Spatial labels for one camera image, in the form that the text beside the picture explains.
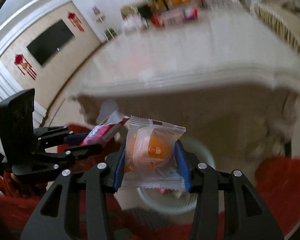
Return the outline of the orange pastry clear packet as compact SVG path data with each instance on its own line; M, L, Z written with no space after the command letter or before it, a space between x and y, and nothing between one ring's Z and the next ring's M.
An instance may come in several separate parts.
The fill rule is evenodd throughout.
M131 116L122 187L155 187L171 172L179 174L175 143L185 132L186 128L182 126Z

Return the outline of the wall mounted black television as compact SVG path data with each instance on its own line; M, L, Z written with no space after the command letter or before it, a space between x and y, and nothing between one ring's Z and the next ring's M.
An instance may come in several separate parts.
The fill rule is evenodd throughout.
M60 51L74 37L64 21L59 20L29 43L26 48L35 60L44 66L55 53Z

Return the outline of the red fuzzy right sleeve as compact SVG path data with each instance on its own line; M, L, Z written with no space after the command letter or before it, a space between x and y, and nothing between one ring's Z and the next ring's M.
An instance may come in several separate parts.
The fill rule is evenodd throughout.
M254 186L276 219L284 238L300 222L300 159L271 157L259 165ZM216 239L224 239L224 193L219 192ZM148 229L144 239L190 239L192 224Z

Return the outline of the red fuzzy sleeve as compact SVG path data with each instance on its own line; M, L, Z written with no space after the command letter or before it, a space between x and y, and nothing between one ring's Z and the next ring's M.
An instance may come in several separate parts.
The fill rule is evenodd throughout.
M284 238L300 222L300 159L271 157L259 165L254 186L276 219ZM224 239L224 193L219 192L216 239ZM192 224L148 229L144 239L190 239Z
M68 124L70 131L75 134L88 133L90 128ZM87 171L94 165L104 161L110 153L116 152L120 148L120 143L112 138L106 145L105 150L100 155L89 157L87 160L76 161L71 170L78 173ZM23 186L12 179L10 173L5 172L4 177L0 176L0 223L3 231L0 231L0 239L20 239L21 231L38 205L40 199L46 193L47 183L42 186ZM112 230L119 229L121 207L112 194L107 194L107 204L109 207L109 219ZM85 191L80 192L79 214L83 219L85 215Z

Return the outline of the white side table vase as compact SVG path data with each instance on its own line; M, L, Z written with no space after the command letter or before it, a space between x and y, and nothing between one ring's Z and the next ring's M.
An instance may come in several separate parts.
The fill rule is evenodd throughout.
M98 7L93 6L94 22L102 26L102 34L107 42L114 39L118 33L110 21L106 21L106 15Z

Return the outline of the red chinese knot decoration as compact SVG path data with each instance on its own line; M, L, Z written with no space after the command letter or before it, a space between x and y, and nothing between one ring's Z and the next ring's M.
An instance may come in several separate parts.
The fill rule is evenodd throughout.
M68 19L70 22L76 27L79 31L85 32L85 30L82 27L82 22L80 19L77 17L77 15L73 12L68 12Z

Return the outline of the beige fringed sofa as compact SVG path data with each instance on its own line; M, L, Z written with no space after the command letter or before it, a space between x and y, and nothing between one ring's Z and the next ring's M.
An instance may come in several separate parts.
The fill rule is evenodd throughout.
M300 9L293 0L251 0L250 12L300 56Z

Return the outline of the white mesh trash basket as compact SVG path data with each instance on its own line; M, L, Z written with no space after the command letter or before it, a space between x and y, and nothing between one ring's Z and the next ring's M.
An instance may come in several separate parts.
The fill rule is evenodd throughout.
M185 150L195 154L200 162L212 168L216 167L209 149L200 141L185 136L181 138L181 143ZM148 207L163 215L181 215L196 208L197 194L189 193L185 189L185 181L177 172L171 172L169 177L160 180L155 187L142 187L137 191Z

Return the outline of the ornate cream coffee table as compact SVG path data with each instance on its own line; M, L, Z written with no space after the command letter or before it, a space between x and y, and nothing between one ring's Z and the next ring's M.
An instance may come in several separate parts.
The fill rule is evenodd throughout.
M243 10L122 35L100 51L70 98L94 124L106 102L169 122L217 155L279 153L291 140L300 57Z

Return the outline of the pink white snack packet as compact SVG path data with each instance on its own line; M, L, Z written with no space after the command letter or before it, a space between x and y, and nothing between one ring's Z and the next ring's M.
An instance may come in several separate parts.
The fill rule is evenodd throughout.
M100 144L105 146L128 120L128 116L119 112L115 101L103 102L96 118L96 126L83 139L81 145Z

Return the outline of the red fuzzy left sleeve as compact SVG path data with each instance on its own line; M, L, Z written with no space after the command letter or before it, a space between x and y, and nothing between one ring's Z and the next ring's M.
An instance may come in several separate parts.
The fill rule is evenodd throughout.
M70 131L75 134L88 133L90 128L68 124ZM71 170L78 173L87 171L94 165L104 161L110 153L116 152L120 148L120 143L112 138L106 145L105 150L100 155L89 157L87 160L76 161ZM38 205L40 199L46 193L47 183L42 186L23 186L12 179L10 173L5 172L4 177L0 176L0 223L3 231L0 231L0 239L20 239L21 231ZM107 204L109 207L109 219L112 230L119 229L121 207L112 194L107 194ZM83 219L85 215L85 191L80 192L79 214Z

